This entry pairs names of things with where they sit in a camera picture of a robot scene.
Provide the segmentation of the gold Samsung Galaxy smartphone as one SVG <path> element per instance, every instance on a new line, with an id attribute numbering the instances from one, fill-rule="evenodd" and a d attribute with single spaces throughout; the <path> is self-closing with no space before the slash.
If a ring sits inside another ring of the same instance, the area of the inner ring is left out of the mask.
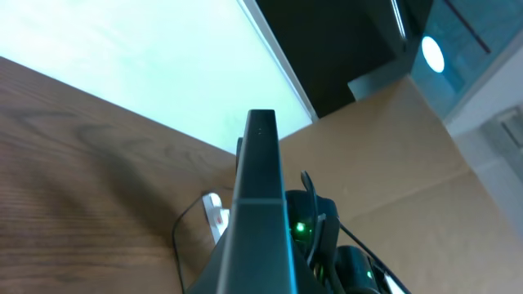
<path id="1" fill-rule="evenodd" d="M 297 292 L 273 110 L 248 112 L 217 292 Z"/>

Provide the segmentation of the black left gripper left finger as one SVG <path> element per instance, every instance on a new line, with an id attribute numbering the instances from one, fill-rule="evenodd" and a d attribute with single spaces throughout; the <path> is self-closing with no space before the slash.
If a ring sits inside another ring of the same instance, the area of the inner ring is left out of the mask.
<path id="1" fill-rule="evenodd" d="M 212 250 L 208 263 L 200 276 L 186 290 L 186 294 L 217 294 L 223 252 L 226 244 L 226 234 L 223 234 Z"/>

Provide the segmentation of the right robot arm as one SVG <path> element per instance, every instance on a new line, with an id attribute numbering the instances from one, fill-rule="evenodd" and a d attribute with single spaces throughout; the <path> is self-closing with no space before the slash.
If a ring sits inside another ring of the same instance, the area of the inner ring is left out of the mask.
<path id="1" fill-rule="evenodd" d="M 289 233 L 300 293 L 392 294 L 409 289 L 341 221 L 336 204 L 320 197 L 306 171 L 303 190 L 288 190 Z"/>

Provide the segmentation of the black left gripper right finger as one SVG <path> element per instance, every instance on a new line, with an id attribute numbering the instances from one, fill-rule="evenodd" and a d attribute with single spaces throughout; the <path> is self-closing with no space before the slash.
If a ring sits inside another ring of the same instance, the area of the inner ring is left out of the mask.
<path id="1" fill-rule="evenodd" d="M 315 279 L 297 245 L 292 242 L 293 266 L 298 294 L 326 294 L 326 289 Z"/>

